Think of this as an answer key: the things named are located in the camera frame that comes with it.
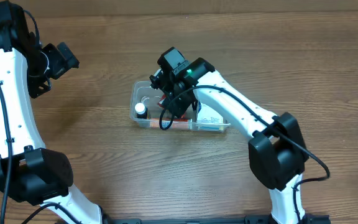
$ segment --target bottle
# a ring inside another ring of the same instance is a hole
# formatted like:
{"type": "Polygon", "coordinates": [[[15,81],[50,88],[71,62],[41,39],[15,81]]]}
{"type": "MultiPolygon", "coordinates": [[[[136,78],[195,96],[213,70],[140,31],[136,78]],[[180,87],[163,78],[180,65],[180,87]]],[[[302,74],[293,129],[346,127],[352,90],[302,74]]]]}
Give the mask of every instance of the bottle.
{"type": "Polygon", "coordinates": [[[137,118],[147,119],[147,108],[143,103],[136,104],[135,111],[137,118]]]}

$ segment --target transparent box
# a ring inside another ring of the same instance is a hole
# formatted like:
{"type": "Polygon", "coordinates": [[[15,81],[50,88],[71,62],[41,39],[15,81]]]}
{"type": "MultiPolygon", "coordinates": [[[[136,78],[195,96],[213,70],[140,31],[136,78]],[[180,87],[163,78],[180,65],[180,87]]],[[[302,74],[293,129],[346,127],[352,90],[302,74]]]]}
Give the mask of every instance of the transparent box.
{"type": "MultiPolygon", "coordinates": [[[[163,93],[161,90],[154,90],[150,87],[150,81],[136,82],[134,89],[132,90],[131,98],[131,119],[136,121],[140,127],[143,128],[160,128],[159,118],[162,112],[162,108],[158,105],[161,101],[163,93]],[[148,109],[147,119],[137,118],[135,105],[137,103],[143,103],[148,109]]],[[[165,112],[163,117],[163,126],[165,127],[170,122],[171,113],[165,112]]],[[[193,111],[190,106],[184,117],[180,121],[174,121],[170,129],[182,129],[192,131],[219,131],[224,132],[226,128],[230,126],[226,120],[223,123],[197,123],[197,112],[193,111]]]]}

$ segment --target brown wood surface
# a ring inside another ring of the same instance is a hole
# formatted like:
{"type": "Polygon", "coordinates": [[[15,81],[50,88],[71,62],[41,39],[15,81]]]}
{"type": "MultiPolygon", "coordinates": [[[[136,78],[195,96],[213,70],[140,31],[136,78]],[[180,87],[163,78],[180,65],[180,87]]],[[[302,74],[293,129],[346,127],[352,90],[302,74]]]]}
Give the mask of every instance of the brown wood surface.
{"type": "MultiPolygon", "coordinates": [[[[287,12],[37,19],[44,43],[65,41],[80,60],[32,101],[49,149],[65,153],[75,184],[114,218],[268,214],[267,189],[247,143],[224,134],[141,129],[132,86],[171,46],[209,60],[264,108],[289,111],[332,178],[302,186],[308,213],[358,223],[358,12],[287,12]]],[[[305,177],[323,175],[313,161],[305,177]]],[[[9,200],[7,222],[36,207],[9,200]]],[[[52,223],[48,211],[33,223],[52,223]]]]}
{"type": "Polygon", "coordinates": [[[11,0],[36,17],[358,11],[358,0],[11,0]]]}

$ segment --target wood grain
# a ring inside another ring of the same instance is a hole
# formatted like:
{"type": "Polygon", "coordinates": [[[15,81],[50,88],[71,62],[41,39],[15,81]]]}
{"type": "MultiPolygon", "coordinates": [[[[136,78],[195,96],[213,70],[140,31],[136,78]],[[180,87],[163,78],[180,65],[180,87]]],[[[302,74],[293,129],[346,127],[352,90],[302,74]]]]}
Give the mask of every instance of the wood grain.
{"type": "MultiPolygon", "coordinates": [[[[49,149],[71,161],[75,184],[115,218],[211,218],[269,213],[247,143],[224,134],[141,129],[132,86],[176,46],[204,57],[245,96],[301,125],[332,178],[302,186],[307,212],[358,222],[358,12],[61,17],[37,19],[42,41],[80,60],[32,101],[49,149]]],[[[306,177],[323,175],[306,163],[306,177]]],[[[34,207],[9,201],[8,223],[34,207]]],[[[34,223],[57,217],[42,212],[34,223]]]]}
{"type": "Polygon", "coordinates": [[[358,11],[358,0],[12,0],[36,17],[358,11]]]}

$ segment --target wooden tabletop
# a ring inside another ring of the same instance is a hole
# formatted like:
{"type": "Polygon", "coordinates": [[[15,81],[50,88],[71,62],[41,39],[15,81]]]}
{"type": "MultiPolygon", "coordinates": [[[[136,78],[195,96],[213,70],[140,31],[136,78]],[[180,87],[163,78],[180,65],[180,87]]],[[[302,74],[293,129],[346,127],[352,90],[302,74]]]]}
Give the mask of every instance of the wooden tabletop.
{"type": "MultiPolygon", "coordinates": [[[[68,156],[76,186],[114,218],[270,213],[238,131],[161,131],[130,119],[133,84],[148,80],[160,54],[175,46],[188,60],[208,60],[260,106],[293,114],[332,175],[302,185],[306,212],[358,223],[358,11],[180,13],[37,19],[43,43],[64,41],[80,61],[32,100],[42,139],[68,156]]],[[[306,163],[305,177],[323,174],[306,163]]],[[[7,223],[36,208],[9,199],[7,223]]],[[[33,223],[56,220],[43,211],[33,223]]]]}

